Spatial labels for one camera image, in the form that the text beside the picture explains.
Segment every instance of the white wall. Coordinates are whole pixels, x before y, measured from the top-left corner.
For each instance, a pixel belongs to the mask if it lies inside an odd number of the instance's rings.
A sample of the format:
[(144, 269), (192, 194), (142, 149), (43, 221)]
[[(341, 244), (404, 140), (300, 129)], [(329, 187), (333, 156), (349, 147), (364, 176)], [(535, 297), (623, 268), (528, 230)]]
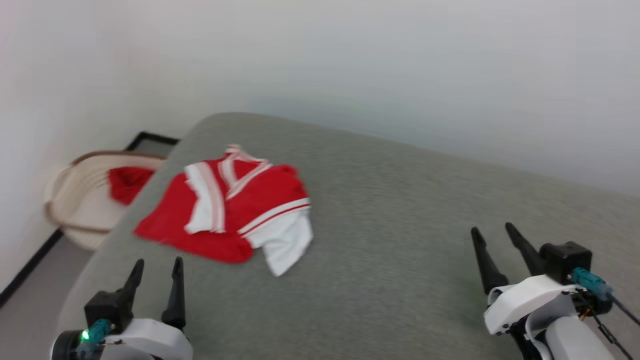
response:
[(0, 291), (55, 229), (42, 213), (46, 180), (140, 130), (97, 10), (87, 0), (0, 2)]
[(128, 0), (140, 118), (242, 110), (640, 195), (640, 3)]

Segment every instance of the laundry basket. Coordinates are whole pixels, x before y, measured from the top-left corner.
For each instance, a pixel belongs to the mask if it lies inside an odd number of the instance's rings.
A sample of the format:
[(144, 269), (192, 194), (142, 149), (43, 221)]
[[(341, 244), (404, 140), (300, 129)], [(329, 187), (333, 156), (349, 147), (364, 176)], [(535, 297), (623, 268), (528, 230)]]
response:
[(109, 194), (107, 172), (118, 167), (157, 170), (164, 157), (132, 151), (91, 152), (54, 176), (45, 191), (45, 212), (69, 240), (97, 250), (127, 206)]

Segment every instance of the black cable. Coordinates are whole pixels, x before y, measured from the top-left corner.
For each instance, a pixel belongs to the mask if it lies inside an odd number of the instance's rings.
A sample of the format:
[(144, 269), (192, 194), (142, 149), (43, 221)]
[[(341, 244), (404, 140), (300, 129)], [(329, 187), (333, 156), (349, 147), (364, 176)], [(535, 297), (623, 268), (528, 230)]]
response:
[(604, 337), (607, 338), (607, 340), (609, 340), (610, 343), (612, 343), (613, 345), (616, 345), (620, 349), (620, 351), (622, 351), (622, 354), (624, 354), (627, 357), (627, 359), (634, 360), (631, 354), (629, 354), (629, 352), (627, 352), (627, 350), (622, 346), (622, 344), (618, 342), (618, 339), (616, 339), (616, 337), (613, 336), (611, 331), (609, 331), (609, 329), (600, 321), (600, 319), (598, 318), (598, 315), (596, 315), (596, 312), (591, 306), (591, 304), (589, 304), (589, 302), (585, 300), (582, 294), (578, 293), (577, 295), (588, 306), (589, 310), (591, 310), (591, 314), (593, 314), (593, 319), (596, 320), (596, 323), (598, 323), (598, 329), (600, 329)]
[(616, 304), (620, 308), (620, 310), (622, 310), (625, 314), (627, 314), (627, 316), (631, 320), (633, 320), (636, 323), (636, 325), (640, 325), (640, 320), (638, 320), (638, 318), (636, 318), (636, 316), (633, 315), (631, 311), (629, 311), (629, 309), (627, 309), (627, 307), (620, 302), (620, 300), (616, 299), (616, 297), (613, 296), (613, 294), (611, 293), (607, 294), (607, 296), (609, 297), (609, 299), (611, 299), (611, 301), (613, 301), (614, 304)]

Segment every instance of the white sleeve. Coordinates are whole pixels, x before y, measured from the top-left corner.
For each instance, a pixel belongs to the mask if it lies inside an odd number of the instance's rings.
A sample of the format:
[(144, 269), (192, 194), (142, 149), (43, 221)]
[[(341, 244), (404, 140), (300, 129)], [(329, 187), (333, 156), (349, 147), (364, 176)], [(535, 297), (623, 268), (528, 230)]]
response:
[(209, 201), (207, 186), (194, 165), (185, 167), (184, 173), (187, 175), (187, 184), (198, 197), (191, 212), (191, 220), (184, 226), (184, 230), (187, 234), (195, 234), (199, 231), (210, 231), (213, 229), (213, 209)]
[(254, 249), (262, 247), (273, 275), (284, 274), (304, 255), (314, 237), (308, 214), (301, 209), (280, 215), (247, 236)]

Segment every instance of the gray bed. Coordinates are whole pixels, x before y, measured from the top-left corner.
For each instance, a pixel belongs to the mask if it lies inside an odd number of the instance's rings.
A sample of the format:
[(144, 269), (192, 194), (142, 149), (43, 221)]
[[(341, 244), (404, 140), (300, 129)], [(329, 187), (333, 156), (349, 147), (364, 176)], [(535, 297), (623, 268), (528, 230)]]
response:
[[(229, 143), (295, 166), (310, 194), (314, 241), (279, 278), (261, 251), (229, 265), (132, 234), (174, 175), (219, 158)], [(181, 255), (195, 359), (519, 359), (510, 338), (484, 328), (471, 227), (513, 282), (528, 273), (507, 221), (536, 248), (570, 240), (590, 248), (594, 272), (638, 312), (638, 215), (633, 197), (285, 119), (222, 113), (199, 123), (141, 192), (77, 280), (58, 329), (86, 327), (87, 300), (123, 285), (139, 258), (145, 273), (134, 314), (159, 319)], [(617, 310), (604, 320), (640, 356), (635, 325)]]

